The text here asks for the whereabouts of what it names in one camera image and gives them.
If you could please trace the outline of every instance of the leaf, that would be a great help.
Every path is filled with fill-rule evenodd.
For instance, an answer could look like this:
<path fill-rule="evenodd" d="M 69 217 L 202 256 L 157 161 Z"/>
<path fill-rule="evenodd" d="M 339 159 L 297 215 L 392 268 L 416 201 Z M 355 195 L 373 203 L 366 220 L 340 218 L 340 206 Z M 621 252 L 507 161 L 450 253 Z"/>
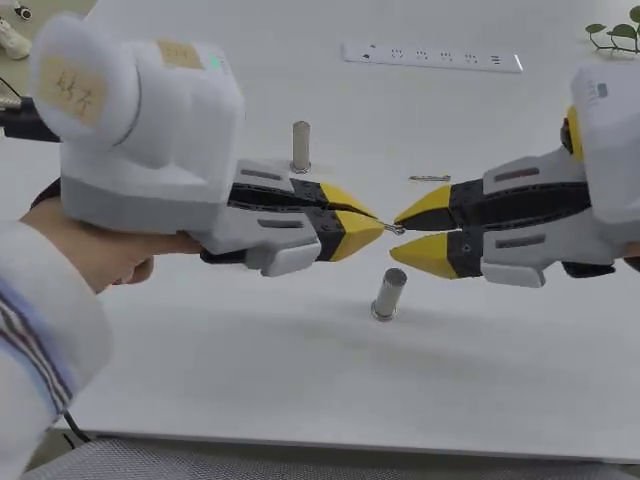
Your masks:
<path fill-rule="evenodd" d="M 590 33 L 591 35 L 593 35 L 593 34 L 596 34 L 596 33 L 600 33 L 605 28 L 607 28 L 607 27 L 605 25 L 600 24 L 600 23 L 592 23 L 591 25 L 587 25 L 585 27 L 585 30 L 587 31 L 587 33 Z"/>
<path fill-rule="evenodd" d="M 640 23 L 640 5 L 631 9 L 629 12 L 629 18 L 633 22 Z"/>
<path fill-rule="evenodd" d="M 613 27 L 613 30 L 611 30 L 609 35 L 612 37 L 631 38 L 633 40 L 638 38 L 638 32 L 636 32 L 636 29 L 626 23 L 621 23 L 620 25 Z"/>

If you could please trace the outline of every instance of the white desk surface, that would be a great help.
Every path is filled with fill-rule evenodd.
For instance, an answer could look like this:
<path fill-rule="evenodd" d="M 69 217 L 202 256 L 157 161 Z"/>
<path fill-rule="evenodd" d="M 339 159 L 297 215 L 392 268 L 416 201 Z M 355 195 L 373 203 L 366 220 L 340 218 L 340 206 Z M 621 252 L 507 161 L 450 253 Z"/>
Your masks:
<path fill-rule="evenodd" d="M 432 188 L 409 175 L 464 181 L 556 148 L 573 73 L 602 61 L 583 27 L 623 22 L 633 4 L 103 0 L 91 21 L 123 39 L 217 41 L 247 99 L 240 155 L 287 158 L 291 124 L 307 120 L 310 177 L 391 220 Z M 345 39 L 514 51 L 525 72 L 345 64 Z M 16 215 L 55 176 L 55 149 L 2 149 L 3 211 Z M 387 251 L 410 238 L 277 279 L 162 259 L 149 283 L 104 296 L 116 356 L 76 420 L 136 435 L 640 461 L 637 273 L 578 281 L 553 268 L 528 290 L 407 270 L 399 317 L 375 323 Z"/>

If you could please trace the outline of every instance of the green plant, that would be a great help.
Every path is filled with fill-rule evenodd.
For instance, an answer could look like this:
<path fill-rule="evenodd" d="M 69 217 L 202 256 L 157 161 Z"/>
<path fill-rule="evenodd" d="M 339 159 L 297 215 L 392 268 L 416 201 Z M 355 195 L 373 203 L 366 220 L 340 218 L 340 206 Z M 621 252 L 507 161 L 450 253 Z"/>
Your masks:
<path fill-rule="evenodd" d="M 596 50 L 609 50 L 611 52 L 630 52 L 635 54 L 640 53 L 640 45 L 638 45 L 638 40 L 640 39 L 640 5 L 631 9 L 631 11 L 629 12 L 629 18 L 636 25 L 620 23 L 606 32 L 611 41 L 611 45 L 600 45 L 593 37 L 594 35 L 607 30 L 606 25 L 602 25 L 601 23 L 592 23 L 591 25 L 587 25 L 585 27 L 585 31 L 589 34 L 589 40 L 591 40 L 591 43 L 593 43 L 593 45 L 596 47 Z M 634 47 L 630 48 L 619 45 L 618 42 L 616 42 L 616 39 L 619 38 L 633 40 Z"/>

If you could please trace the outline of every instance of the finger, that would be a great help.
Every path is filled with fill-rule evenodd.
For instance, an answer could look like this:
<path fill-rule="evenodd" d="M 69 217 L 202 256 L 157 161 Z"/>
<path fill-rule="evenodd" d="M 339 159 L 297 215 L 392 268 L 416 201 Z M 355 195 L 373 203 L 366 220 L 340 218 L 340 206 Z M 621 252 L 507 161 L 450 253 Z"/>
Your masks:
<path fill-rule="evenodd" d="M 186 233 L 175 235 L 145 235 L 137 238 L 140 247 L 147 255 L 166 255 L 170 253 L 200 253 L 202 247 Z"/>
<path fill-rule="evenodd" d="M 153 257 L 146 259 L 140 265 L 138 265 L 133 271 L 131 280 L 127 282 L 127 285 L 135 285 L 136 283 L 142 283 L 151 277 L 153 273 Z"/>
<path fill-rule="evenodd" d="M 628 244 L 623 257 L 640 257 L 640 242 Z"/>

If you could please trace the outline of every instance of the trigger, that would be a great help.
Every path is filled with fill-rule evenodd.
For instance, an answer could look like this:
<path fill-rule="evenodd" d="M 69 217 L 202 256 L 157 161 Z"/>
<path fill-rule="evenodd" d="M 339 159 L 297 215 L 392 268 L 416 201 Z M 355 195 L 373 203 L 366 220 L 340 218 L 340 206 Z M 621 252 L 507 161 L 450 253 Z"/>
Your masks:
<path fill-rule="evenodd" d="M 615 273 L 613 265 L 592 265 L 589 263 L 562 262 L 564 271 L 571 278 L 594 278 Z"/>

